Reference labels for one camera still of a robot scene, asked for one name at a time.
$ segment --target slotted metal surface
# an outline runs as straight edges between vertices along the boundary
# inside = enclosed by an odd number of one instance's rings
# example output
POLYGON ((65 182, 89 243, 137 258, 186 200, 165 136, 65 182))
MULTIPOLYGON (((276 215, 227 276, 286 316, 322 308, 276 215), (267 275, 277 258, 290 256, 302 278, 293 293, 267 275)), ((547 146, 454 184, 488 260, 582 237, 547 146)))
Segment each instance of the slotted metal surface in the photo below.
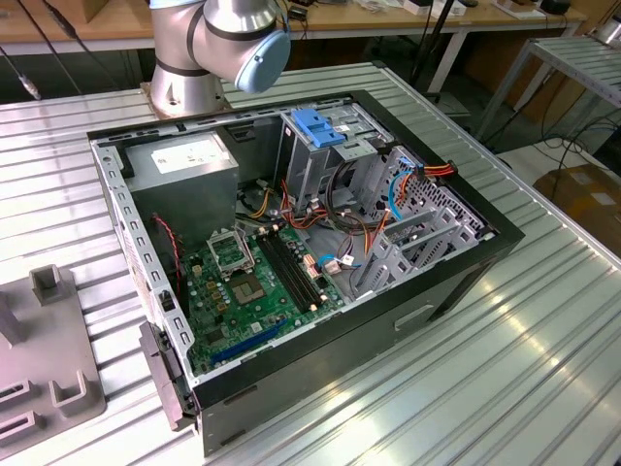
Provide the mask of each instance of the slotted metal surface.
MULTIPOLYGON (((454 160, 526 238, 449 316, 209 462, 613 464, 621 452, 617 259, 387 70, 286 73, 259 96, 227 90, 240 108, 353 88, 454 160)), ((153 120, 145 97, 18 104, 0 116, 0 281, 52 262, 72 268, 108 399, 103 415, 5 464, 200 464, 200 439, 170 431, 140 353, 144 314, 84 138, 153 120)))
POLYGON ((621 50, 591 37, 535 39, 532 52, 603 99, 621 107, 621 50))

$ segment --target white label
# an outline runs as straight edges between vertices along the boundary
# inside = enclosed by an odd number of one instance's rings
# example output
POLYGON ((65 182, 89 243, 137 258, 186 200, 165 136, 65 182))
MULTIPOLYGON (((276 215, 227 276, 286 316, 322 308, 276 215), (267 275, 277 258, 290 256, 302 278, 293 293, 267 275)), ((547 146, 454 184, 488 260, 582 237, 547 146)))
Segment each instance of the white label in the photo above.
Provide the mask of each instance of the white label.
POLYGON ((571 173, 572 178, 579 184, 591 184, 593 180, 586 173, 571 173))
POLYGON ((616 204, 614 199, 608 196, 605 192, 593 192, 591 195, 603 206, 614 206, 616 204))
POLYGON ((171 173, 184 168, 228 160, 229 155, 209 140, 154 150, 151 155, 159 173, 171 173))
POLYGON ((349 255, 349 254, 346 254, 346 255, 344 255, 344 256, 341 258, 341 262, 342 262, 344 265, 351 265, 351 264, 353 264, 353 256, 351 256, 351 255, 349 255))

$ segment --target table leg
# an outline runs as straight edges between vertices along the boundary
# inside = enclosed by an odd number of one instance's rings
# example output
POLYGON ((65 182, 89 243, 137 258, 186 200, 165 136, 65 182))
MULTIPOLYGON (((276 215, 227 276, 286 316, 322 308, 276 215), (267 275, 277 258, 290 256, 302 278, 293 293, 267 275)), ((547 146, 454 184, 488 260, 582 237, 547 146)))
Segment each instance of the table leg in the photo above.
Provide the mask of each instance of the table leg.
POLYGON ((582 109, 578 115, 572 119, 566 134, 571 135, 576 129, 581 128, 584 125, 584 121, 593 113, 593 111, 595 111, 595 109, 598 108, 601 101, 602 98, 599 95, 593 94, 584 106, 584 109, 582 109))
POLYGON ((446 81, 446 77, 448 76, 453 63, 455 63, 455 58, 457 58, 457 54, 464 44, 467 35, 468 32, 459 31, 454 33, 450 38, 448 47, 442 56, 440 66, 438 66, 438 70, 436 70, 436 74, 429 85, 429 89, 427 89, 428 92, 440 92, 440 89, 442 89, 444 81, 446 81))
POLYGON ((508 72, 505 75, 505 78, 503 79, 501 84, 498 86, 496 93, 494 94, 492 99, 489 101, 489 104, 487 104, 487 107, 485 108, 485 112, 483 112, 483 117, 481 118, 481 124, 479 128, 476 130, 476 134, 474 135, 479 141, 481 137, 483 136, 483 134, 485 134, 485 130, 487 129, 487 126, 489 126, 489 123, 491 123, 492 120, 494 119, 494 115, 496 114, 498 109, 500 109, 501 105, 503 105, 503 102, 505 102, 505 98, 507 97, 509 90, 515 83, 515 80, 517 80, 517 77, 520 75, 522 68, 524 67, 524 65, 526 64, 526 62, 528 61, 530 57, 531 57, 531 41, 529 40, 529 41, 526 41, 526 43, 522 47, 522 50, 518 53, 517 58, 515 58, 515 61, 513 62, 511 67, 508 69, 508 72))
MULTIPOLYGON (((563 34, 561 34, 561 37, 572 36, 573 34, 575 34, 575 31, 578 29, 579 26, 580 24, 578 23, 569 24, 565 28, 565 31, 563 31, 563 34)), ((522 93, 522 96, 519 98, 519 100, 515 104, 515 107, 513 107, 514 110, 521 108, 526 102, 529 101, 531 97, 533 97, 533 94, 535 94, 535 92, 537 91, 541 83, 543 83, 543 80, 545 79, 547 74, 550 72, 550 69, 551 69, 550 65, 547 65, 545 63, 543 63, 539 67, 539 70, 537 71, 535 76, 531 79, 531 82, 528 84, 526 89, 524 89, 524 92, 522 93)))

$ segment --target blue drive bay latch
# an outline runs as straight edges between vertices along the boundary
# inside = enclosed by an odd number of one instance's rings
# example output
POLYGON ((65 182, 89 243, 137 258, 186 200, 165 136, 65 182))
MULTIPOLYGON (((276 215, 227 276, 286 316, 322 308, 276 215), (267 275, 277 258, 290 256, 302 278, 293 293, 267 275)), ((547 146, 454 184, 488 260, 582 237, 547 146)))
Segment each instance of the blue drive bay latch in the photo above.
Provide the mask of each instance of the blue drive bay latch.
POLYGON ((315 109, 294 110, 291 115, 318 148, 327 148, 345 141, 345 136, 335 131, 328 120, 315 109))

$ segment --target green motherboard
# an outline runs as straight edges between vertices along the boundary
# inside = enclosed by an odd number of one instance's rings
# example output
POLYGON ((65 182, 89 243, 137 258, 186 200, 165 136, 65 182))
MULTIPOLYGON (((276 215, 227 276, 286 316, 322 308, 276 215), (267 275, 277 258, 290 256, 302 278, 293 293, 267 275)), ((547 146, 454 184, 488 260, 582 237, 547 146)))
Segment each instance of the green motherboard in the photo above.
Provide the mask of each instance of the green motherboard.
MULTIPOLYGON (((278 236, 287 244, 291 260, 307 274, 304 257, 310 252, 295 230, 287 226, 279 231, 278 236)), ((248 237, 245 241, 254 258, 254 268, 251 273, 239 271, 228 281, 221 278, 209 248, 181 261, 188 279, 187 319, 195 338, 189 358, 196 374, 209 372, 226 360, 255 350, 344 304, 332 280, 320 275, 314 280, 309 278, 309 282, 322 296, 323 302, 312 311, 300 311, 300 306, 296 306, 273 264, 261 250, 257 238, 248 237)), ((232 248, 218 252, 220 266, 240 259, 240 251, 234 242, 227 246, 232 248)))

